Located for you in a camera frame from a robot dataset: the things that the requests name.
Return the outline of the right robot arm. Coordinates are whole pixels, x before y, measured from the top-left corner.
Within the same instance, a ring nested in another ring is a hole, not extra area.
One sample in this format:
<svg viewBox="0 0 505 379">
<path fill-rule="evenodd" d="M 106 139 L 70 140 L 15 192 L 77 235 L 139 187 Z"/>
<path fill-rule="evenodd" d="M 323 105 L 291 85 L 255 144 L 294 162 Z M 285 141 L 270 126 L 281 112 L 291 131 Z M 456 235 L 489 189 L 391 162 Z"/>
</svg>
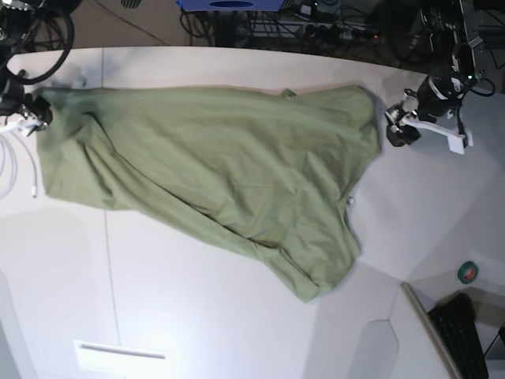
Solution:
<svg viewBox="0 0 505 379">
<path fill-rule="evenodd" d="M 16 130 L 25 136 L 48 128 L 52 122 L 50 104 L 42 96 L 25 91 L 30 85 L 48 80 L 63 65 L 73 48 L 74 23 L 70 14 L 75 7 L 63 1 L 2 1 L 1 2 L 1 116 L 5 119 L 2 133 Z M 37 43 L 36 36 L 44 23 L 57 33 L 57 38 Z M 28 47 L 53 46 L 62 52 L 49 70 L 36 77 L 25 71 L 14 73 L 9 61 Z"/>
</svg>

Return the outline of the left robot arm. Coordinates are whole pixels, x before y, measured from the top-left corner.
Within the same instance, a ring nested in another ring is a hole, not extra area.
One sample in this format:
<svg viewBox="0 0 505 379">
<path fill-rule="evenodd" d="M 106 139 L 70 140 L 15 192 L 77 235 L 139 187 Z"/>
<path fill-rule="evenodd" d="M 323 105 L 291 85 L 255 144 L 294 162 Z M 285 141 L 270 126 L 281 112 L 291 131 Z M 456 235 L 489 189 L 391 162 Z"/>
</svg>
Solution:
<svg viewBox="0 0 505 379">
<path fill-rule="evenodd" d="M 447 138 L 452 152 L 464 154 L 473 145 L 473 136 L 461 119 L 461 109 L 470 92 L 490 97 L 496 92 L 479 92 L 477 84 L 487 80 L 477 68 L 475 50 L 484 40 L 465 20 L 468 7 L 462 1 L 424 1 L 421 19 L 429 32 L 433 52 L 441 56 L 418 90 L 407 88 L 402 101 L 384 113 L 386 137 L 395 147 L 411 145 L 421 130 Z"/>
</svg>

